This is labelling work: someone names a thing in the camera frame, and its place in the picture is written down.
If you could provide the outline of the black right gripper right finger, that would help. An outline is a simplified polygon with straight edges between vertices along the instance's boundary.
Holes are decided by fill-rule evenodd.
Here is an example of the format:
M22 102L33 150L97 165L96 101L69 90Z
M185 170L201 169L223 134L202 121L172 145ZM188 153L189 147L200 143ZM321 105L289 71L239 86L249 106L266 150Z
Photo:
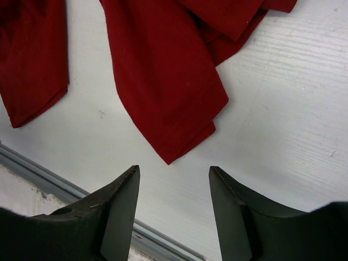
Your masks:
M347 202L306 213L209 169L223 260L347 260Z

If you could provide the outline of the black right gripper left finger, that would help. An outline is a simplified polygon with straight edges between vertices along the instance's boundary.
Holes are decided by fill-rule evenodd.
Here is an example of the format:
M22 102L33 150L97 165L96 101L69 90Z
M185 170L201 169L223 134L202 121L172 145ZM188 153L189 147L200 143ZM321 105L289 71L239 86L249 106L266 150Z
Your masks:
M1 209L1 260L127 260L140 168L52 214Z

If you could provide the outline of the red t shirt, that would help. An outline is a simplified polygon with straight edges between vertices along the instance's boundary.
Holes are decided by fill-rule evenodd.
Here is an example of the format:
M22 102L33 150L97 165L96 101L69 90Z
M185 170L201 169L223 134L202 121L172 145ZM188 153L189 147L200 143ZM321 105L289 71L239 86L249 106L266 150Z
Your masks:
M216 67L270 10L295 1L102 1L116 90L132 121L171 164L215 131L228 103ZM12 127L69 85L65 1L1 1L1 98Z

